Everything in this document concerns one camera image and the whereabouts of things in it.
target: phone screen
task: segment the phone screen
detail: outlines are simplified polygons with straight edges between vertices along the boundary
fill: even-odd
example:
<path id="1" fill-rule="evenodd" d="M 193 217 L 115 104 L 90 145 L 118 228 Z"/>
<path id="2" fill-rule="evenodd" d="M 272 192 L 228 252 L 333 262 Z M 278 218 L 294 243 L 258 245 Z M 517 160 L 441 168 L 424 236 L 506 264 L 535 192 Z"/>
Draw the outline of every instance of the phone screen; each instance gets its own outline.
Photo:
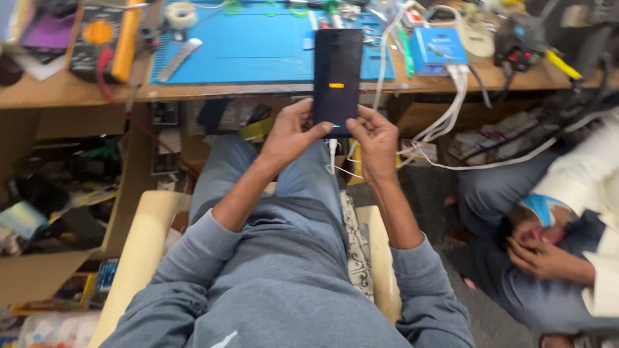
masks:
<path id="1" fill-rule="evenodd" d="M 314 124 L 333 123 L 327 137 L 347 137 L 357 117 L 363 54 L 361 29 L 319 29 L 314 44 Z"/>

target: blue box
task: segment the blue box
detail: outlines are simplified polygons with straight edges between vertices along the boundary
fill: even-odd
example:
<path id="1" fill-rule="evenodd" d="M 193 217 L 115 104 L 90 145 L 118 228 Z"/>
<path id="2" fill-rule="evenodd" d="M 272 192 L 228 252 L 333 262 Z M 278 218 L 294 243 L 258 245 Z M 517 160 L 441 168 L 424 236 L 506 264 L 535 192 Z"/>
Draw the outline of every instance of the blue box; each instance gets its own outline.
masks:
<path id="1" fill-rule="evenodd" d="M 469 63 L 454 28 L 416 28 L 410 36 L 410 54 L 419 76 L 449 76 L 447 65 Z"/>

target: chair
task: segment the chair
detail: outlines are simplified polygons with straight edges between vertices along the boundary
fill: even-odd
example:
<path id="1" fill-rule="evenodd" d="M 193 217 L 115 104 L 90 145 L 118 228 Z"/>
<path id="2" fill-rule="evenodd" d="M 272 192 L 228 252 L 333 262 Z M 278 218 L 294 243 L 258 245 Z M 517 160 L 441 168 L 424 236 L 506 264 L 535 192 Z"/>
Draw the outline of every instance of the chair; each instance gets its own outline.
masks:
<path id="1" fill-rule="evenodd" d="M 189 211 L 191 196 L 146 191 L 137 207 L 95 334 L 88 348 L 98 347 L 115 329 L 133 296 L 149 282 L 163 253 L 163 244 L 178 212 Z M 370 230 L 374 303 L 391 323 L 400 318 L 400 293 L 392 266 L 387 231 L 377 206 L 357 208 L 357 220 Z"/>

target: wooden desk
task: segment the wooden desk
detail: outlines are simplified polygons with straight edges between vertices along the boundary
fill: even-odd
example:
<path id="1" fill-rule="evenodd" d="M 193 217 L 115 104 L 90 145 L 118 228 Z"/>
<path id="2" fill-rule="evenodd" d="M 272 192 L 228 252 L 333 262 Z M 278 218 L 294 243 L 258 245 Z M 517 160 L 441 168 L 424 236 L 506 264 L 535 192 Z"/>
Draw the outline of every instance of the wooden desk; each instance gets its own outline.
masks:
<path id="1" fill-rule="evenodd" d="M 408 78 L 404 73 L 402 56 L 391 50 L 396 78 L 386 81 L 384 93 L 415 93 L 415 92 L 454 92 L 455 86 L 447 77 Z M 490 60 L 474 63 L 488 90 L 502 88 L 504 77 L 501 69 L 492 65 Z M 591 79 L 586 86 L 599 85 L 601 74 Z M 311 94 L 312 84 L 273 82 L 264 84 L 204 84 L 204 85 L 150 85 L 147 82 L 137 93 L 137 102 L 152 100 L 195 100 L 220 97 L 255 97 L 258 95 L 291 95 Z M 619 85 L 619 72 L 613 75 L 611 85 Z M 568 78 L 555 66 L 544 61 L 525 74 L 517 74 L 511 84 L 512 90 L 548 90 L 567 89 L 570 87 Z M 130 88 L 126 85 L 111 86 L 115 98 L 119 102 L 129 97 Z M 374 93 L 375 82 L 362 82 L 362 93 Z M 469 91 L 479 90 L 479 85 L 473 75 L 469 76 Z M 31 76 L 24 76 L 18 83 L 9 87 L 0 87 L 0 109 L 6 108 L 42 108 L 71 107 L 79 105 L 107 104 L 99 94 L 96 84 L 84 82 L 66 70 L 49 79 L 38 82 Z"/>

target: hand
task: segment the hand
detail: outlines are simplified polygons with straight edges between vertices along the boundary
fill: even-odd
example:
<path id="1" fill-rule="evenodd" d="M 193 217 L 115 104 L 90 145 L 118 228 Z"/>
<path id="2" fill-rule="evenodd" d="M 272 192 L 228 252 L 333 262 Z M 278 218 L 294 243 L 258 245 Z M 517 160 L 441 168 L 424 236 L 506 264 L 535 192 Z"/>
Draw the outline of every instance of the hand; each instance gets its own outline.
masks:
<path id="1" fill-rule="evenodd" d="M 595 268 L 552 244 L 537 240 L 509 238 L 509 259 L 522 272 L 538 279 L 567 279 L 585 286 L 595 282 Z"/>
<path id="2" fill-rule="evenodd" d="M 394 180 L 398 130 L 377 111 L 359 105 L 357 119 L 346 120 L 346 127 L 361 144 L 361 167 L 368 185 Z"/>
<path id="3" fill-rule="evenodd" d="M 277 115 L 275 125 L 259 156 L 261 161 L 269 163 L 277 173 L 297 159 L 312 142 L 333 130 L 331 122 L 320 122 L 309 131 L 303 132 L 303 126 L 310 118 L 313 102 L 312 98 L 303 99 L 285 107 Z"/>

